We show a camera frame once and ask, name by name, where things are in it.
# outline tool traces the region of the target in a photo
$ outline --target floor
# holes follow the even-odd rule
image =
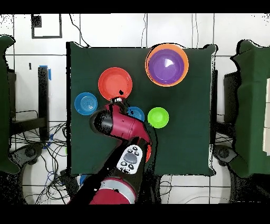
[[[36,36],[59,35],[59,16],[41,14],[42,27],[35,28]],[[269,14],[71,14],[73,23],[81,30],[90,46],[151,47],[158,43],[179,43],[186,48],[202,48],[216,44],[218,70],[218,120],[223,121],[223,77],[237,70],[229,58],[236,53],[238,41],[251,39],[261,46],[270,45]],[[0,34],[8,34],[16,43],[7,49],[6,60],[15,69],[16,110],[38,110],[37,67],[51,69],[49,81],[50,126],[66,122],[66,41],[86,46],[79,30],[72,25],[69,14],[62,14],[62,38],[32,39],[30,15],[0,15]],[[35,117],[35,112],[18,113],[17,120]],[[55,138],[65,140],[61,130]],[[12,149],[22,145],[18,140]],[[65,147],[57,156],[59,170],[66,166]],[[52,169],[47,150],[42,153],[47,169]],[[228,169],[213,159],[216,175],[163,176],[160,192],[162,203],[227,203],[230,194]],[[23,190],[28,203],[35,203],[48,183],[48,172],[42,158],[24,173]],[[63,203],[62,200],[43,200],[44,204]]]

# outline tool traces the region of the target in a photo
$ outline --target purple bowl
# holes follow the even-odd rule
[[[171,49],[159,50],[149,60],[150,75],[160,84],[173,84],[180,79],[183,71],[183,59]]]

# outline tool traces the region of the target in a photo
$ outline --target gray circular button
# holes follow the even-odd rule
[[[124,156],[124,160],[131,164],[137,163],[137,157],[132,153],[126,153]]]
[[[129,164],[129,169],[134,170],[134,166],[132,164]]]

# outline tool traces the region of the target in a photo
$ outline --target green bowl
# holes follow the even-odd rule
[[[169,121],[169,114],[164,108],[155,107],[149,111],[147,119],[154,128],[163,128]]]

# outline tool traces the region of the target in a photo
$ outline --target dark green table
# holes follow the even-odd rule
[[[184,49],[189,70],[184,80],[173,87],[155,85],[147,77],[144,62],[150,48],[81,48],[70,42],[71,52],[71,173],[96,173],[116,140],[95,134],[89,116],[76,112],[74,100],[91,92],[98,106],[108,103],[99,93],[98,79],[109,67],[125,69],[133,88],[128,103],[140,107],[146,117],[153,107],[169,113],[166,127],[156,129],[158,136],[155,174],[213,175],[208,167],[211,55],[215,45],[205,49]]]
[[[238,43],[237,64],[242,83],[235,123],[235,150],[239,154],[230,166],[241,178],[254,173],[270,174],[270,156],[263,152],[266,82],[270,78],[270,48],[244,40]]]
[[[9,86],[7,79],[7,62],[5,59],[6,49],[14,44],[14,39],[11,36],[0,35],[0,171],[8,173],[17,173],[20,171],[17,164],[13,163],[8,158],[10,148],[9,132],[10,132],[10,101],[9,101]]]

